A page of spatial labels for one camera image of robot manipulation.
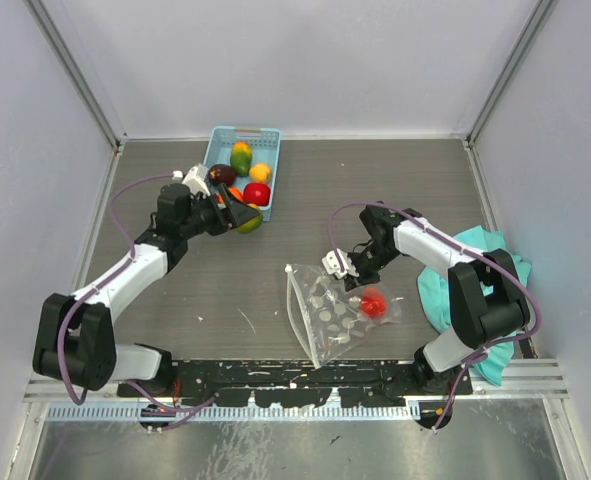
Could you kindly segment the yellow green fake mango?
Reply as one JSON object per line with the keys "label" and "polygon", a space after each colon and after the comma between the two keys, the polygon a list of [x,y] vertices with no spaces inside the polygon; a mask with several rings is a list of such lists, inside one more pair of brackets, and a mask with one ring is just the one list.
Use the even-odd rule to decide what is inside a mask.
{"label": "yellow green fake mango", "polygon": [[253,219],[249,220],[248,222],[242,224],[241,226],[239,226],[236,231],[240,234],[249,234],[255,230],[257,230],[263,223],[263,214],[261,212],[261,209],[259,206],[250,203],[249,207],[257,210],[259,212],[257,217],[254,217]]}

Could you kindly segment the orange fake fruit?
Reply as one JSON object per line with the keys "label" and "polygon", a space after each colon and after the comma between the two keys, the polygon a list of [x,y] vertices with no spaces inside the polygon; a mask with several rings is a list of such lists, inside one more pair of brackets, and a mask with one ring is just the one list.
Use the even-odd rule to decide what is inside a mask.
{"label": "orange fake fruit", "polygon": [[228,188],[229,194],[240,202],[244,202],[243,194],[235,187]]}

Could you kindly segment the red fake apple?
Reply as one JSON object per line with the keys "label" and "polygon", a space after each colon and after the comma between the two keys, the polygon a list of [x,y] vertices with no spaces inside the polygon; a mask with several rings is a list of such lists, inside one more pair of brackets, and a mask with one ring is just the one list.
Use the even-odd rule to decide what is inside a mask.
{"label": "red fake apple", "polygon": [[251,182],[243,190],[243,201],[259,207],[268,206],[271,199],[271,189],[267,184]]}

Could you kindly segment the yellow fake peach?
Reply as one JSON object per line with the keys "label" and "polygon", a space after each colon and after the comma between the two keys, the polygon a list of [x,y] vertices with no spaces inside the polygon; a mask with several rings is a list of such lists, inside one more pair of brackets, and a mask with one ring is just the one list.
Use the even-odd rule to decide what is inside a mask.
{"label": "yellow fake peach", "polygon": [[264,163],[257,163],[249,170],[249,178],[254,183],[268,185],[272,180],[273,171],[270,166]]}

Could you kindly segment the small red fake fruit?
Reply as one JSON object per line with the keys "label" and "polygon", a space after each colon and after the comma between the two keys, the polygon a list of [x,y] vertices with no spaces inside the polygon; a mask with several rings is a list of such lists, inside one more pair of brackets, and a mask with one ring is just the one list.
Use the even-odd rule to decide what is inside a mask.
{"label": "small red fake fruit", "polygon": [[382,318],[388,310],[387,301],[380,291],[374,288],[368,288],[362,293],[360,310],[370,319],[379,319]]}

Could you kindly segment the dark purple fake fruit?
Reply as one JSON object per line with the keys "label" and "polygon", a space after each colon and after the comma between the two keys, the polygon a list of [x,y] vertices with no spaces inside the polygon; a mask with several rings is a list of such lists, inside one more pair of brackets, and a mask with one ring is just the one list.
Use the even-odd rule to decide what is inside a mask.
{"label": "dark purple fake fruit", "polygon": [[227,164],[215,164],[208,171],[208,180],[213,186],[231,187],[237,179],[236,170]]}

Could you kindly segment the green orange fake mango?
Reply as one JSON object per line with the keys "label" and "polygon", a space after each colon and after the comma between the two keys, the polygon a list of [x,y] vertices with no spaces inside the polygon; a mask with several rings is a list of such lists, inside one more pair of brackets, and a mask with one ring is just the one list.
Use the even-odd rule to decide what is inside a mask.
{"label": "green orange fake mango", "polygon": [[242,141],[236,142],[231,149],[230,166],[238,176],[246,177],[251,169],[252,158],[253,153],[249,144]]}

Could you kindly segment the clear zip top bag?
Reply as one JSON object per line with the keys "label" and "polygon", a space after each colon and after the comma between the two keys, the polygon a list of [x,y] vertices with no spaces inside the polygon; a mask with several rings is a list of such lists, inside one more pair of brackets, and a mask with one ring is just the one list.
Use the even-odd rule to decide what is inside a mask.
{"label": "clear zip top bag", "polygon": [[[309,265],[288,264],[285,274],[287,317],[316,369],[364,343],[373,329],[402,320],[399,302],[382,284],[348,291],[341,280]],[[370,319],[360,310],[362,293],[368,288],[380,291],[387,301],[382,318]]]}

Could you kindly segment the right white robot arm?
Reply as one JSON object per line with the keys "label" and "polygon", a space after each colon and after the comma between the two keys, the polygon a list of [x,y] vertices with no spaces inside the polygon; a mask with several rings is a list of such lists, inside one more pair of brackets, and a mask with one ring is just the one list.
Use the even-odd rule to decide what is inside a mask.
{"label": "right white robot arm", "polygon": [[480,360],[529,323],[526,289],[505,250],[467,246],[412,209],[372,203],[359,218],[370,239],[361,251],[342,256],[346,289],[378,283],[380,271],[399,256],[418,260],[446,282],[450,325],[414,355],[413,379],[422,392],[437,393],[450,370]]}

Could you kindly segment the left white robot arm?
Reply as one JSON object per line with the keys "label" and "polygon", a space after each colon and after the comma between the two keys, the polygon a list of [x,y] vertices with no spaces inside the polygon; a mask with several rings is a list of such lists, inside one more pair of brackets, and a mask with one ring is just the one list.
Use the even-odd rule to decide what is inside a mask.
{"label": "left white robot arm", "polygon": [[170,352],[143,344],[119,345],[114,325],[149,286],[170,273],[201,234],[218,236],[262,217],[226,188],[195,193],[181,183],[162,187],[149,226],[126,255],[89,285],[43,303],[32,367],[67,389],[98,391],[110,382],[138,381],[153,396],[175,384]]}

